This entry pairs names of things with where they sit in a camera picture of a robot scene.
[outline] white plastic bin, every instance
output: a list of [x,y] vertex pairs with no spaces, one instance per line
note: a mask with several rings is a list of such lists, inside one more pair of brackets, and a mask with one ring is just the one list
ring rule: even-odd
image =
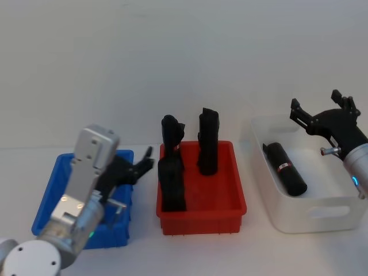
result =
[[[356,227],[368,200],[360,200],[342,161],[321,156],[329,147],[322,137],[310,136],[288,115],[251,120],[252,168],[263,203],[276,229],[284,233],[346,230]],[[299,197],[291,197],[281,185],[262,150],[279,142],[308,185]]]

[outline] white table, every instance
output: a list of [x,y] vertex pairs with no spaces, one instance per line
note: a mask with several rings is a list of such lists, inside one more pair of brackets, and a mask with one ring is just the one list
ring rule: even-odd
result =
[[[62,275],[368,275],[368,220],[353,231],[286,235],[268,220],[249,166],[235,143],[248,212],[240,233],[164,236],[156,217],[157,168],[133,192],[126,247],[83,251]],[[122,147],[139,160],[147,145]],[[154,158],[159,148],[154,145]],[[32,239],[30,228],[58,154],[72,148],[0,149],[0,236]]]

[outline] blue plastic bin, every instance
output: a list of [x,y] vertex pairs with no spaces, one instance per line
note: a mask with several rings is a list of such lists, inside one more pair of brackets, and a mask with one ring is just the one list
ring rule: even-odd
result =
[[[133,151],[118,150],[117,155],[125,158],[125,160],[129,162],[133,162]],[[74,154],[61,154],[56,159],[39,210],[32,225],[32,233],[36,236],[41,233],[42,229],[49,221],[52,211],[65,192],[71,175],[70,163],[73,157]],[[128,243],[128,225],[131,219],[132,191],[133,187],[131,185],[122,185],[115,190],[112,198],[125,203],[127,208],[121,214],[118,222],[111,228],[109,222],[111,222],[116,208],[109,205],[106,206],[103,222],[97,226],[93,236],[89,238],[85,249],[120,247]]]

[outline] plastic tray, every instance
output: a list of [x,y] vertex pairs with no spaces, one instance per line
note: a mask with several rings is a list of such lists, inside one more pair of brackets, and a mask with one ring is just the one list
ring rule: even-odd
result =
[[[272,224],[285,233],[352,229],[363,217],[368,202],[358,198],[348,172],[335,156],[321,156],[320,147],[331,147],[322,137],[310,136],[288,115],[251,120],[252,158],[257,187]],[[289,196],[262,144],[279,142],[308,185],[300,197]]]
[[[133,162],[134,153],[130,150],[118,150],[117,155],[125,158],[129,162]],[[61,154],[57,157],[55,166],[52,170],[47,188],[45,190],[41,205],[37,212],[35,221],[32,226],[32,233],[39,235],[50,216],[56,204],[65,192],[71,175],[71,160],[74,154]],[[94,235],[89,238],[85,249],[109,248],[125,246],[128,243],[129,231],[128,225],[130,221],[131,197],[133,187],[131,185],[122,185],[113,194],[115,200],[119,200],[127,205],[127,209],[121,214],[118,222],[111,228],[108,223],[113,218],[116,209],[112,206],[106,206],[104,222],[97,226]]]
[[[218,172],[209,177],[201,175],[197,167],[198,142],[181,142],[180,147],[185,166],[183,177],[187,211],[162,212],[159,183],[156,214],[160,218],[163,234],[239,232],[241,217],[247,207],[232,143],[219,141]],[[164,146],[161,145],[160,158],[163,155]]]

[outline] black object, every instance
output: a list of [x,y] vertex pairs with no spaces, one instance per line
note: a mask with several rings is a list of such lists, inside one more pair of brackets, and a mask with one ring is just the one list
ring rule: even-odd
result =
[[280,143],[272,143],[268,146],[263,144],[263,151],[277,172],[287,193],[293,197],[304,194],[307,190],[307,185]]
[[341,150],[336,156],[344,160],[354,148],[368,143],[368,139],[357,127],[361,112],[355,107],[352,97],[342,97],[339,91],[334,90],[331,99],[341,108],[326,110],[315,116],[302,110],[299,102],[293,99],[290,118],[306,129],[307,134],[322,136],[333,147],[339,147]]
[[214,110],[203,108],[198,133],[200,154],[197,163],[202,175],[213,175],[217,172],[219,127],[219,114]]
[[115,187],[124,184],[135,185],[139,178],[147,173],[154,166],[154,160],[151,159],[152,147],[149,147],[142,160],[137,164],[126,161],[124,158],[115,156],[105,172],[98,178],[96,190],[101,193],[101,203],[106,203],[111,192]]
[[178,147],[184,138],[185,124],[179,123],[172,115],[166,115],[161,125],[165,147],[164,157],[158,163],[162,210],[164,212],[186,211],[184,164]]

